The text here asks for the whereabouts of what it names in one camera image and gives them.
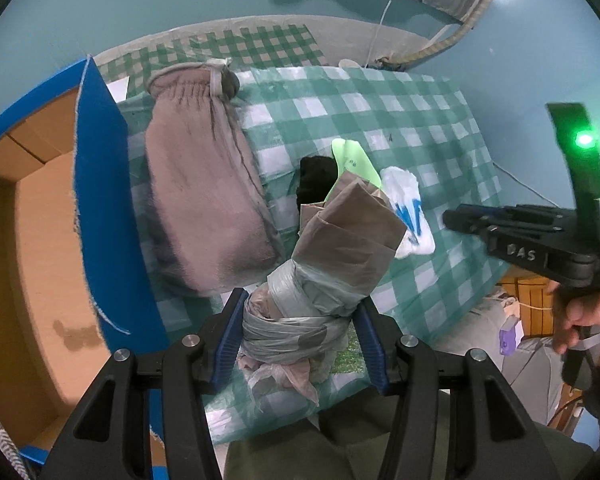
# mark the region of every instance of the green light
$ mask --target green light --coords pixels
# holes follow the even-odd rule
[[[596,139],[592,132],[580,132],[576,134],[576,145],[583,150],[588,150],[596,145]]]

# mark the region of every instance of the wall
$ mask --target wall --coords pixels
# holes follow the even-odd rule
[[[0,17],[0,112],[60,68],[189,23],[262,14],[323,14],[377,23],[388,0],[12,0]],[[394,0],[385,24],[431,38],[453,20]]]
[[[600,134],[600,20],[585,0],[494,0],[460,43],[414,72],[453,78],[493,159],[573,206],[544,104],[583,102]],[[500,182],[505,202],[542,203],[502,173]]]

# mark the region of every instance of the cardboard box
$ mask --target cardboard box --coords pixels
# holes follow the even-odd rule
[[[112,346],[167,345],[136,231],[126,123],[85,59],[0,115],[0,421],[43,462]]]

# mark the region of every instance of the brown cardboard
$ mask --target brown cardboard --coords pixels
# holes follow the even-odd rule
[[[0,421],[49,446],[109,357],[74,229],[77,89],[0,138]]]

